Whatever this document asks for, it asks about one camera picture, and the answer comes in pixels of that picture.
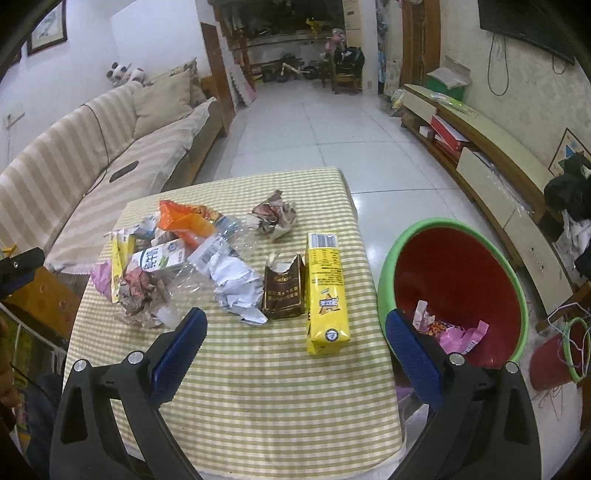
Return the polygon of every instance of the blue gripper pad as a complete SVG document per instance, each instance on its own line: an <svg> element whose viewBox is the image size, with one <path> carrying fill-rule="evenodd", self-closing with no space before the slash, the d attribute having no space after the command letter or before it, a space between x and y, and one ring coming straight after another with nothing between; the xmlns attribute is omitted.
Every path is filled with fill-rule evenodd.
<svg viewBox="0 0 591 480"><path fill-rule="evenodd" d="M175 331L160 335L150 347L157 351L169 343L152 369L150 398L155 405L174 398L206 335L207 316L204 311L193 308Z"/></svg>
<svg viewBox="0 0 591 480"><path fill-rule="evenodd" d="M421 334L412 332L410 329L414 327L412 324L409 325L402 315L404 313L398 310L388 313L384 325L384 335L408 379L413 384L419 399L437 411L443 405L441 373L419 342L417 335Z"/></svg>

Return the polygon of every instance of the pink item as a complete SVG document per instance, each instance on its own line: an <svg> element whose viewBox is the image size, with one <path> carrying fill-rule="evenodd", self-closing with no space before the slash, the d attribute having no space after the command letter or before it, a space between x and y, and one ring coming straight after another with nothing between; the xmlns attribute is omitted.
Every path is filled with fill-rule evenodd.
<svg viewBox="0 0 591 480"><path fill-rule="evenodd" d="M111 261L96 264L90 272L90 278L96 290L111 301Z"/></svg>
<svg viewBox="0 0 591 480"><path fill-rule="evenodd" d="M464 331L460 327L450 327L443 332L438 340L445 353L458 352L466 355L472 350L488 331L488 324L480 321L477 328Z"/></svg>

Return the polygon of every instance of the table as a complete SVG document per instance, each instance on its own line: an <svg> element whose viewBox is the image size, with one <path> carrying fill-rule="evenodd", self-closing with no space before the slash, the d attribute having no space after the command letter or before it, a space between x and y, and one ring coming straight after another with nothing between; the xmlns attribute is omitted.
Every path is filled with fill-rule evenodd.
<svg viewBox="0 0 591 480"><path fill-rule="evenodd" d="M348 188L336 168L222 180L131 202L117 228L157 210L158 201L206 204L243 218L275 189L295 202L298 225L272 244L261 238L249 263L263 271L272 252L304 253L309 231L336 232L352 341L340 353L306 353L306 317L243 325L213 299L199 297L207 338L175 399L160 412L200 472L234 478L346 478L401 455L394 376L379 327L374 282ZM110 256L106 245L100 261ZM184 314L191 303L183 303ZM160 333L116 323L110 305L86 287L70 341L74 361L120 362ZM121 435L136 446L121 404Z"/></svg>

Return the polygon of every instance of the orange plastic wrapper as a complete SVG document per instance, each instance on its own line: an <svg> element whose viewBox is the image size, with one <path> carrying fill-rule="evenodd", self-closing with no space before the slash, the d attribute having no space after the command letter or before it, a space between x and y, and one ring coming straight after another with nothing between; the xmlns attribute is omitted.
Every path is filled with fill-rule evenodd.
<svg viewBox="0 0 591 480"><path fill-rule="evenodd" d="M172 200L160 202L158 227L174 232L194 249L200 245L196 237L207 238L216 232L216 228L201 215L198 207L180 205Z"/></svg>

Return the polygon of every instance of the striped sofa cover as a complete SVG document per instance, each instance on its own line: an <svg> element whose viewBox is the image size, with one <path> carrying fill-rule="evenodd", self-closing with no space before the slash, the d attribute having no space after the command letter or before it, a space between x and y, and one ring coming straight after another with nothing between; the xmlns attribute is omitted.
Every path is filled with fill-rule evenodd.
<svg viewBox="0 0 591 480"><path fill-rule="evenodd" d="M88 102L92 110L77 108L0 174L0 245L17 244L21 251L40 247L49 269L89 273L103 236L127 203L163 189L215 103L211 98L188 117L134 141L133 93L141 88L129 82ZM109 182L135 160L135 170Z"/></svg>

